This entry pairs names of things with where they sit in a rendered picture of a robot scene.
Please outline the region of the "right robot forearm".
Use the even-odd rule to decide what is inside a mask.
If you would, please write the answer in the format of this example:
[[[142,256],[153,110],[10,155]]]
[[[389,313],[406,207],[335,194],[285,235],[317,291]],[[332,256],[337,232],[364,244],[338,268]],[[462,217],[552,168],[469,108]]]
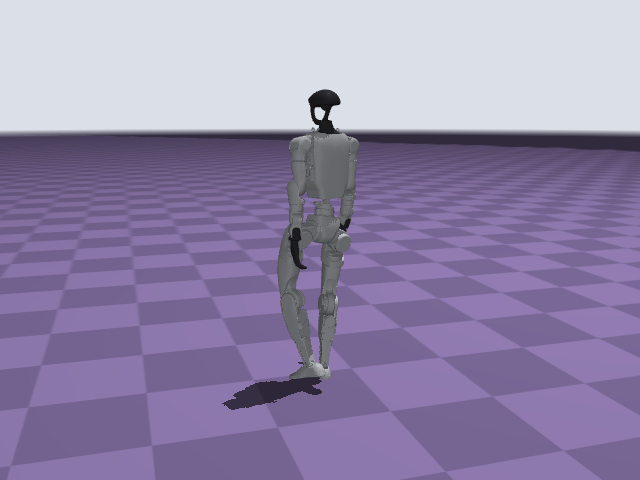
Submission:
[[[340,208],[340,224],[344,226],[345,221],[353,215],[353,205],[354,199],[356,197],[356,185],[353,190],[344,191],[344,195],[341,199],[341,208]],[[350,221],[351,222],[351,221]]]

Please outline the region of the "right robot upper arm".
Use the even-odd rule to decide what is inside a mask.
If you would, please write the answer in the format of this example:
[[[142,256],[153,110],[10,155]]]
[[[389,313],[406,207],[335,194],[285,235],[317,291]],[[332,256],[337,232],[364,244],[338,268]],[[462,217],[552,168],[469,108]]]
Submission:
[[[357,170],[357,152],[359,150],[359,142],[356,138],[349,137],[349,173],[348,183],[345,191],[353,190],[356,185],[355,176]]]

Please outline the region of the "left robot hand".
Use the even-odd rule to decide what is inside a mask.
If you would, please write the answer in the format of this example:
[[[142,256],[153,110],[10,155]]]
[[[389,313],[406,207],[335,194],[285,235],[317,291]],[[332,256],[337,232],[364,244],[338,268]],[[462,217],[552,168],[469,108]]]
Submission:
[[[298,247],[298,241],[301,240],[301,231],[299,228],[294,228],[292,230],[292,238],[291,235],[290,237],[288,237],[288,239],[291,241],[291,254],[293,256],[293,261],[295,263],[295,265],[300,268],[300,269],[306,269],[307,267],[302,265],[300,263],[299,260],[299,247]]]

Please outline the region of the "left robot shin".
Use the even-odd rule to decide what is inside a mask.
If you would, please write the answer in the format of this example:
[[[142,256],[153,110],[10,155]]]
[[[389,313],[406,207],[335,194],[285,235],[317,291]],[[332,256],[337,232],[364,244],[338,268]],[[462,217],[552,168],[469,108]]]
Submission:
[[[296,299],[291,293],[285,293],[282,296],[280,305],[287,329],[292,340],[297,344],[296,347],[302,358],[304,367],[311,367],[311,362],[315,364],[315,358],[310,342],[310,328],[307,311],[305,309],[298,310]]]

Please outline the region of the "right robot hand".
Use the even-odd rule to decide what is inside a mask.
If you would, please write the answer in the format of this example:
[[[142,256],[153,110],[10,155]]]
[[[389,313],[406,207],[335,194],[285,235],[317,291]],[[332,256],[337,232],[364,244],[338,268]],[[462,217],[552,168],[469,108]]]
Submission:
[[[342,224],[340,224],[340,227],[339,227],[339,228],[341,228],[343,231],[345,231],[345,232],[347,233],[346,229],[349,227],[350,221],[351,221],[351,220],[350,220],[350,218],[349,218],[349,219],[347,219],[347,220],[345,221],[344,226],[343,226]]]

